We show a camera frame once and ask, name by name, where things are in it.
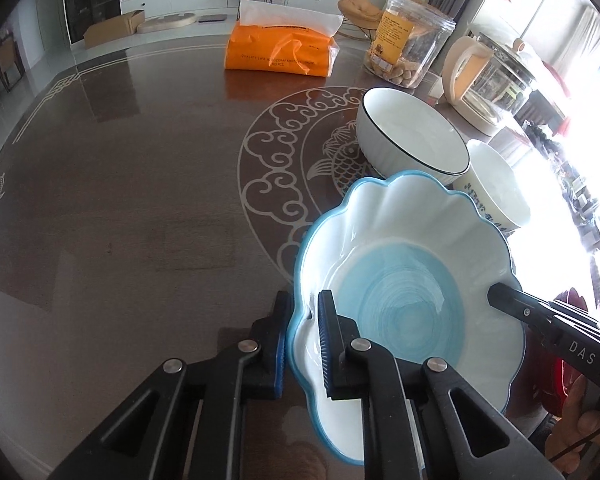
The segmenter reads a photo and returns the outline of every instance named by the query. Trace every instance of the jar label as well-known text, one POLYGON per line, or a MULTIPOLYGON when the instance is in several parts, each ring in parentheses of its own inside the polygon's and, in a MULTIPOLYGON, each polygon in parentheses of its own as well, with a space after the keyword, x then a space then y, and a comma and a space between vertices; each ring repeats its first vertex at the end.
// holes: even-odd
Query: jar label
POLYGON ((376 39, 371 46, 372 54, 381 57, 393 66, 407 44, 413 27, 414 24, 410 21, 386 10, 382 15, 380 25, 378 25, 376 39))

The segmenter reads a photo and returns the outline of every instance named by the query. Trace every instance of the black cable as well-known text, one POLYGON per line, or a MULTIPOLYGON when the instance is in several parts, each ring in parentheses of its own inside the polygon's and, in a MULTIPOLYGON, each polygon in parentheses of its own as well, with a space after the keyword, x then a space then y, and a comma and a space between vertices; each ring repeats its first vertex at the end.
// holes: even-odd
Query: black cable
POLYGON ((552 456, 549 459, 549 462, 555 462, 556 460, 558 460, 559 458, 562 458, 563 456, 565 456, 567 453, 570 453, 571 451, 573 451, 574 449, 576 449, 578 446, 582 446, 582 444, 586 444, 587 442, 589 442, 590 440, 593 440, 594 438, 596 438, 598 435, 600 434, 600 427, 594 431, 593 433, 587 435, 585 438, 581 438, 579 441, 577 441, 575 444, 571 444, 568 448, 563 449, 560 453, 558 453, 555 456, 552 456))

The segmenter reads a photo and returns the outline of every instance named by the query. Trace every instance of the electric kettle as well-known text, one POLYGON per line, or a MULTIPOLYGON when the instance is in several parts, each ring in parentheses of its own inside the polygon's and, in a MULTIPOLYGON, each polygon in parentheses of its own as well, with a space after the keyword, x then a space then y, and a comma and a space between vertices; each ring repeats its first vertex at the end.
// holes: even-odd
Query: electric kettle
POLYGON ((513 48, 485 34, 463 36, 449 49, 442 68, 446 100, 470 124, 487 136, 497 134, 536 88, 536 80, 513 48))

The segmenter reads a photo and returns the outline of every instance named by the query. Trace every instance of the metal screw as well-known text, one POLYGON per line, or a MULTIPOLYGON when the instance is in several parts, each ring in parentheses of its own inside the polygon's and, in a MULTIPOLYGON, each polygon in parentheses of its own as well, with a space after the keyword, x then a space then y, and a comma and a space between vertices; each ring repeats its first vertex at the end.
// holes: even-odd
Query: metal screw
POLYGON ((433 372, 444 372, 446 370, 446 361, 440 357, 432 357, 427 361, 427 367, 433 372))
POLYGON ((366 352, 371 348, 371 341, 369 341, 369 339, 359 337, 351 342, 351 348, 357 350, 358 352, 366 352))
POLYGON ((182 361, 180 359, 168 359, 162 365, 162 369, 168 374, 177 374, 182 370, 182 361))
POLYGON ((251 352, 255 352, 258 349, 258 343, 253 339, 243 339, 238 343, 238 348, 240 352, 244 352, 245 354, 249 354, 251 352))

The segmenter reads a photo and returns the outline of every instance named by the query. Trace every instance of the kettle handle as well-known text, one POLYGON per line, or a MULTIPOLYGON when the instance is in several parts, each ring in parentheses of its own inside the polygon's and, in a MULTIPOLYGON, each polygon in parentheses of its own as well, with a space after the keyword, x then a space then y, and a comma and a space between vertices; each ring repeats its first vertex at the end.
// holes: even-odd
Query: kettle handle
POLYGON ((487 66, 491 57, 493 57, 493 50, 488 46, 469 36, 458 38, 446 53, 442 66, 442 86, 445 90, 446 100, 451 104, 456 104, 462 99, 469 87, 478 79, 480 72, 487 66), (471 67, 465 67, 469 69, 467 77, 462 81, 456 81, 460 67, 472 56, 476 61, 471 67))

